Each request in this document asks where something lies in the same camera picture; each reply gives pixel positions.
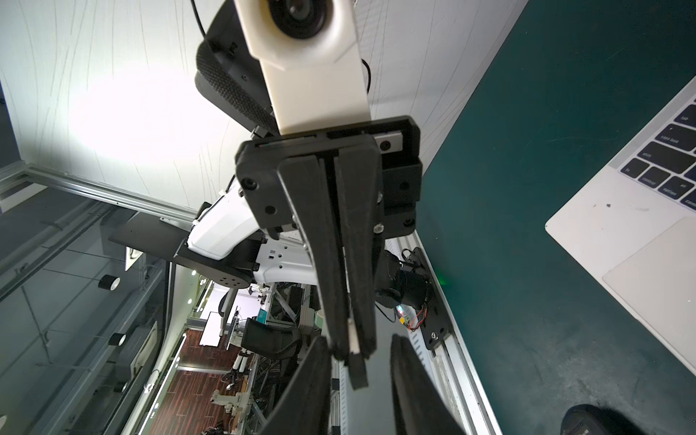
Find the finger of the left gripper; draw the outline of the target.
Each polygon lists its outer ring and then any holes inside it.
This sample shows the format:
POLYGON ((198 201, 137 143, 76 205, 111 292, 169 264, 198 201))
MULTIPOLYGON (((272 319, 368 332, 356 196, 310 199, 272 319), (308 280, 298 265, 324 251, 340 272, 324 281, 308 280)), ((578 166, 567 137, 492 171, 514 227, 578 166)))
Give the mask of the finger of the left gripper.
POLYGON ((373 146, 344 148, 335 157, 345 271, 357 340, 365 357, 377 347, 373 313, 373 229, 377 224, 381 174, 381 155, 373 146))
POLYGON ((344 361, 350 353, 349 312, 326 167, 315 156, 294 157, 280 163, 278 175, 315 267, 333 356, 344 361))

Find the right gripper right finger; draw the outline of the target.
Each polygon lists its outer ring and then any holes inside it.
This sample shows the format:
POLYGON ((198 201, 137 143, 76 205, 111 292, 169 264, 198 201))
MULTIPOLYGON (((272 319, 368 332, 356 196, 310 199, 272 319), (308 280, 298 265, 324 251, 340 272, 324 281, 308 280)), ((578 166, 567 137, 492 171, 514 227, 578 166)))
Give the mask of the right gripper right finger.
POLYGON ((405 336, 391 338, 390 370, 397 434, 465 434, 405 336))

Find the silver laptop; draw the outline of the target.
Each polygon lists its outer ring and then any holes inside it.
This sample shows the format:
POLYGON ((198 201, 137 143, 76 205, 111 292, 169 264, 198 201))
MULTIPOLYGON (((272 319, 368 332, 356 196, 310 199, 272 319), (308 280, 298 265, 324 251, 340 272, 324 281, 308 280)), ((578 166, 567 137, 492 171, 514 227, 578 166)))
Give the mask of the silver laptop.
POLYGON ((545 224, 605 290, 695 369, 695 83, 545 224))

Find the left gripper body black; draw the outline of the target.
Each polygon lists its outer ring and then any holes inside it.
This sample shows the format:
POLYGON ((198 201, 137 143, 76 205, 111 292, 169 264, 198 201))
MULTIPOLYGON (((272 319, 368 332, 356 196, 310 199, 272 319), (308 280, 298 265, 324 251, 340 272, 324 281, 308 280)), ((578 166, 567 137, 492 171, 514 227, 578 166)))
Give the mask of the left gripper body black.
POLYGON ((281 161, 306 155, 328 156, 357 139, 382 157, 382 201, 386 239, 413 233, 421 198, 421 131, 409 116, 244 142, 236 156, 236 176, 259 228, 290 230, 292 211, 277 175, 281 161))

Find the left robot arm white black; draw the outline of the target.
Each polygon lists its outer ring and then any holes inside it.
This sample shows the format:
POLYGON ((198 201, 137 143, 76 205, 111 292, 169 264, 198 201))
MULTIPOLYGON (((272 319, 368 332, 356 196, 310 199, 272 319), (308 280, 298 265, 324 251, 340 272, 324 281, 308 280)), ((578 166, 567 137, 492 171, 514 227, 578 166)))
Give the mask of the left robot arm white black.
POLYGON ((375 305, 430 313, 432 281, 387 239, 416 228, 421 130, 376 119, 350 1, 228 1, 196 54, 199 92, 252 132, 219 198, 187 230, 130 230, 221 286, 294 282, 319 290, 333 355, 368 358, 375 305))

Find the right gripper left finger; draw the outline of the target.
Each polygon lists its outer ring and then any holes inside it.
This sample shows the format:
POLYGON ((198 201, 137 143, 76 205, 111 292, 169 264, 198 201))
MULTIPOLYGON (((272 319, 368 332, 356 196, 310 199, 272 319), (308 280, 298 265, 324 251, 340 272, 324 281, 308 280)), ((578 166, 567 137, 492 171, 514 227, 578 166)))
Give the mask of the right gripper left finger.
POLYGON ((315 338, 260 434, 326 434, 331 410, 332 355, 315 338))

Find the black wireless mouse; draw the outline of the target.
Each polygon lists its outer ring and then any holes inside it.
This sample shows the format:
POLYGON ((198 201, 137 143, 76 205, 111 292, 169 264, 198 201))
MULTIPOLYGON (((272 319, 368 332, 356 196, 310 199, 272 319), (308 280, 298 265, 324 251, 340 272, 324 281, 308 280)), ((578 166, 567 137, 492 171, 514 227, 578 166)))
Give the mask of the black wireless mouse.
POLYGON ((561 422, 561 435, 619 435, 628 434, 615 419, 604 410, 590 404, 571 407, 561 422))

